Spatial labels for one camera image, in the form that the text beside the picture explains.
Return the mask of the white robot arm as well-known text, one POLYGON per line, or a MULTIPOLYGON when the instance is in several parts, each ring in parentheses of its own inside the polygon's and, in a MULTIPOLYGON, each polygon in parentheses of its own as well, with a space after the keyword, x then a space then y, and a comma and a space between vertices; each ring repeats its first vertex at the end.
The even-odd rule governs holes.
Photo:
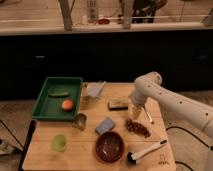
POLYGON ((134 90, 130 94, 132 104, 142 107, 150 97, 204 132, 211 138, 205 171, 213 171, 213 107, 165 89, 161 84, 162 77, 158 72, 137 77, 134 80, 134 90))

